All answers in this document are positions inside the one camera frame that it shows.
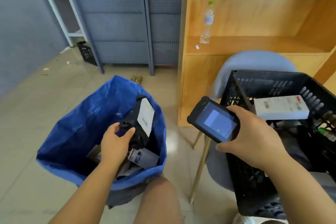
person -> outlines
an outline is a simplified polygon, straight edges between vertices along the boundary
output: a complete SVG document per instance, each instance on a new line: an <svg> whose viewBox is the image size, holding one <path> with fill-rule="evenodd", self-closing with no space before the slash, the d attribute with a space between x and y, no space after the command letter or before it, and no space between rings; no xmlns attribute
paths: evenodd
<svg viewBox="0 0 336 224"><path fill-rule="evenodd" d="M270 177L275 185L289 223L330 224L336 221L336 204L317 181L286 152L277 132L251 112L229 106L240 120L235 140L220 143L216 149L229 152ZM101 162L69 201L50 220L50 224L99 223L111 185L126 157L131 128L118 137L119 123L111 125L101 142ZM154 179L146 188L135 224L180 224L183 218L179 199L165 178Z"/></svg>

grey wall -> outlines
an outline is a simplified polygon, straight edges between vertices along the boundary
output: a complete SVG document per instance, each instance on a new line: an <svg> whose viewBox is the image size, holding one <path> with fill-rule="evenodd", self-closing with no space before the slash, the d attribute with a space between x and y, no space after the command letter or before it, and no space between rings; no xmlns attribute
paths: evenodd
<svg viewBox="0 0 336 224"><path fill-rule="evenodd" d="M0 0L0 99L66 46L46 0Z"/></svg>

gold chair leg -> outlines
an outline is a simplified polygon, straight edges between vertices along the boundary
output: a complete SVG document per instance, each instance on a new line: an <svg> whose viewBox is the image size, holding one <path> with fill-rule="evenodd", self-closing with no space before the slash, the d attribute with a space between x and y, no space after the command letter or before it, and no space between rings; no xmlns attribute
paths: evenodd
<svg viewBox="0 0 336 224"><path fill-rule="evenodd" d="M197 142L198 142L198 140L200 139L200 137L201 137L201 135L202 135L203 133L201 132L201 131L199 131L198 132L198 134L197 134L197 137L196 137L196 140L195 140L195 142L192 144L192 148L195 150L195 148L196 148L196 144L197 144Z"/></svg>
<svg viewBox="0 0 336 224"><path fill-rule="evenodd" d="M194 197L195 197L195 194L196 194L196 189L197 189L198 184L200 182L202 171L203 171L203 167L204 167L204 164L205 164L205 160L207 159L208 152L209 152L209 147L210 147L211 139L209 137L207 137L207 136L205 136L205 137L206 137L206 140L205 140L205 144L204 144L204 148L203 148L202 158L201 158L201 160L199 162L199 165L198 165L198 168L197 168L197 173L196 173L196 176L195 176L194 185L192 187L191 195L190 195L190 199L189 199L189 203L191 205L194 202Z"/></svg>

mobile device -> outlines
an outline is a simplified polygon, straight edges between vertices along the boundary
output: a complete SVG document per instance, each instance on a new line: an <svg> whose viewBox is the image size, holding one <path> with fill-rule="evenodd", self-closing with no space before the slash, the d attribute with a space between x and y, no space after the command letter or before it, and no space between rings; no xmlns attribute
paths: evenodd
<svg viewBox="0 0 336 224"><path fill-rule="evenodd" d="M187 122L217 143L235 139L240 129L237 116L209 97L202 97Z"/></svg>

black phone case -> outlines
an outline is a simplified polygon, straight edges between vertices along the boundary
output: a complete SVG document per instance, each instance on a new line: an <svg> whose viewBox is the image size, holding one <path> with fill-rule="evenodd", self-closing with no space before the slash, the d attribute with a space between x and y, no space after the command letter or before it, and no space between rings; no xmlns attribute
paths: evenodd
<svg viewBox="0 0 336 224"><path fill-rule="evenodd" d="M192 118L192 117L198 117L198 109L197 107L199 107L202 103L205 103L205 102L210 102L216 106L218 106L219 108L229 112L230 115L232 115L233 117L235 117L235 122L237 123L237 126L236 128L233 130L232 132L232 140L234 140L238 133L239 133L239 130L240 130L240 121L239 119L237 118L237 115L233 112L230 112L226 109L226 106L222 106L220 105L219 103L216 103L215 101L211 100L208 96L204 96L201 98L201 100L197 103L197 105L194 107L194 109L191 111L190 115L187 117L187 122L191 125L193 125L195 128L197 128L199 131L201 131L202 133L204 133L207 137L211 138L212 140L214 140L216 143L222 143L222 141L220 141L219 139L217 139L216 137L214 137L212 134L210 134L208 131L206 131L204 128L202 128L201 126L199 126L198 124L196 124L194 121L196 119Z"/></svg>

